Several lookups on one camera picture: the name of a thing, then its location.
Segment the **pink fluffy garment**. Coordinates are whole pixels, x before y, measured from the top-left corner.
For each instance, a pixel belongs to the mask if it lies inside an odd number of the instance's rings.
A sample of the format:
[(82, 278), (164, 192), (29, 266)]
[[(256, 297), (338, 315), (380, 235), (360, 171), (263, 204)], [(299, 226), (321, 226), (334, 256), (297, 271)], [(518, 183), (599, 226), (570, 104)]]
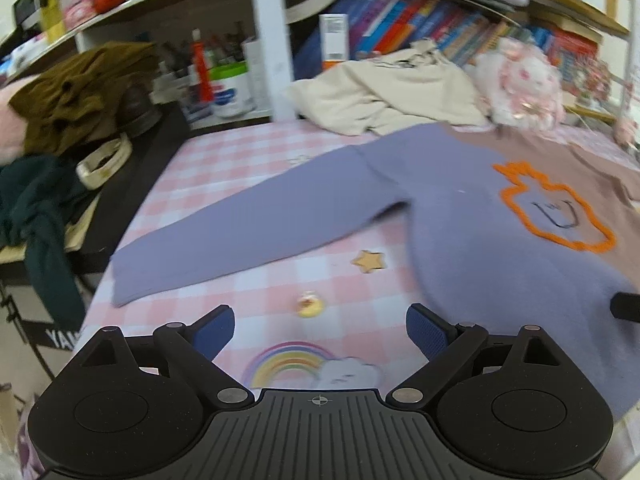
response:
[(27, 118), (40, 111), (40, 99), (32, 90), (22, 89), (38, 78), (27, 76), (7, 84), (1, 89), (0, 156), (1, 165), (6, 166), (24, 155)]

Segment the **white pink plush bunny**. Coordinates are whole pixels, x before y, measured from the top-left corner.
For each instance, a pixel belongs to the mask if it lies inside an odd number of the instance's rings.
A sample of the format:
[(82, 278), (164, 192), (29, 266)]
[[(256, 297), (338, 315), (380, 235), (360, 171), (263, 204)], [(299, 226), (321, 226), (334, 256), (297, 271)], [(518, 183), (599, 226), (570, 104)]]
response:
[(534, 44), (500, 38), (477, 55), (472, 78), (494, 124), (549, 131), (564, 118), (560, 72)]

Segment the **dark green garment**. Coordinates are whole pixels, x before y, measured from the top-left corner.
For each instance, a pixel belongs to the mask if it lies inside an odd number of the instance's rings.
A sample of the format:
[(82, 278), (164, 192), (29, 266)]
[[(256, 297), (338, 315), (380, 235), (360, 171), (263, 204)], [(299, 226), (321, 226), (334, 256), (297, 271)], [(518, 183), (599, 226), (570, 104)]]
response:
[(29, 155), (1, 168), (1, 246), (25, 248), (30, 284), (64, 330), (79, 330), (85, 304), (66, 257), (66, 228), (96, 197), (75, 166), (53, 155)]

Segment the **red hanging tassel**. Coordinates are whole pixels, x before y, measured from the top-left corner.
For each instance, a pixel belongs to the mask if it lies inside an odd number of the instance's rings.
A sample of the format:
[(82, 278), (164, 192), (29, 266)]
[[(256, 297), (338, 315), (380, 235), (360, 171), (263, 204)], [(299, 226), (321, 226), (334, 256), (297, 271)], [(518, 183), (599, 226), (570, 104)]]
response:
[(192, 30), (192, 50), (193, 64), (200, 82), (200, 100), (211, 103), (214, 100), (214, 92), (209, 81), (204, 42), (202, 41), (201, 32), (197, 28)]

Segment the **row of colourful books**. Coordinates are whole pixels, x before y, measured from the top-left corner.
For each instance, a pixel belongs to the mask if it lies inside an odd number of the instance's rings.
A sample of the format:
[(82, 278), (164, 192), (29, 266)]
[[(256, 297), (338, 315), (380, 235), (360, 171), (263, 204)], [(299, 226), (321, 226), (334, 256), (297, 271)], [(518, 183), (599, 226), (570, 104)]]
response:
[(512, 38), (534, 44), (553, 65), (567, 68), (595, 58), (602, 44), (597, 32), (551, 14), (540, 14), (528, 24), (462, 0), (336, 0), (317, 15), (316, 28), (294, 47), (298, 79), (322, 70), (321, 14), (348, 15), (349, 61), (391, 54), (429, 39), (447, 60), (464, 67), (494, 50), (500, 38)]

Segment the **olive brown garment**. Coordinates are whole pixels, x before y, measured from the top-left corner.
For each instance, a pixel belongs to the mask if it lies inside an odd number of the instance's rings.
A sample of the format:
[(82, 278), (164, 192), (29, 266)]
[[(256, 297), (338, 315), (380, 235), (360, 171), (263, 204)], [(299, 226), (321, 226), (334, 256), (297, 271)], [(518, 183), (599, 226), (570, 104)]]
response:
[(157, 69), (152, 44), (120, 41), (49, 68), (9, 100), (27, 122), (24, 152), (61, 155), (91, 138), (104, 138), (126, 91), (149, 82)]

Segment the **white Garnier box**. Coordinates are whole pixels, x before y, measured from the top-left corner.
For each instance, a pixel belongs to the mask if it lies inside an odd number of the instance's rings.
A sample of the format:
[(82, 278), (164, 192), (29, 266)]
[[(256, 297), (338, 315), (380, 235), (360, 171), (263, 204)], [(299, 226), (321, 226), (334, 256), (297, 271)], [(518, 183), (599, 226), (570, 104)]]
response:
[(349, 27), (347, 14), (320, 15), (321, 68), (349, 60)]

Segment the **white shelf post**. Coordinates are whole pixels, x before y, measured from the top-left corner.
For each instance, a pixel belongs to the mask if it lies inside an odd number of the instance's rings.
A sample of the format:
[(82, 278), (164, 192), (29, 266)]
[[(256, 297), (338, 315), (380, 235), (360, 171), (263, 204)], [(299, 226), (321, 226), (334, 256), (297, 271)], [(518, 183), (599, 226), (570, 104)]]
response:
[(256, 32), (262, 45), (262, 62), (273, 122), (292, 122), (296, 113), (285, 91), (293, 82), (293, 63), (285, 0), (253, 0)]

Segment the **purple and brown sweater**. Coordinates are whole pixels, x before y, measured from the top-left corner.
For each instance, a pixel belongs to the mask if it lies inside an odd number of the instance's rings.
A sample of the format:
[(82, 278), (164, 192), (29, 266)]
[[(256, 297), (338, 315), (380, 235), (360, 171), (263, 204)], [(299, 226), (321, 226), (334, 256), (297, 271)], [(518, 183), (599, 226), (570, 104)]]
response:
[(439, 314), (503, 333), (538, 323), (623, 415), (639, 397), (639, 175), (500, 127), (414, 126), (317, 156), (114, 253), (112, 300), (221, 278), (330, 244), (395, 206)]

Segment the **white green-lid jar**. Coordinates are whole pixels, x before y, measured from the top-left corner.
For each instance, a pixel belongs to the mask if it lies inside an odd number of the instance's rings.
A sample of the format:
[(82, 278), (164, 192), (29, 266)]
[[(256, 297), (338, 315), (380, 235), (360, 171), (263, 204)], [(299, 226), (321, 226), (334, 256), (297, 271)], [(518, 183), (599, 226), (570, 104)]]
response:
[(219, 65), (209, 70), (214, 92), (213, 112), (221, 119), (240, 117), (255, 108), (245, 62)]

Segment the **cream sweatshirt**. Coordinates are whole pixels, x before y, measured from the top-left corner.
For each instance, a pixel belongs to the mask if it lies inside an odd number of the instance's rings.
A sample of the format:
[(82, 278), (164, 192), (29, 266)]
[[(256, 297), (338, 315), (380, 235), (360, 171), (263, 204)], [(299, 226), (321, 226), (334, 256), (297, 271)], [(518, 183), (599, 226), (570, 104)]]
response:
[(432, 122), (487, 125), (472, 79), (429, 39), (296, 80), (286, 97), (299, 115), (342, 136), (386, 136)]

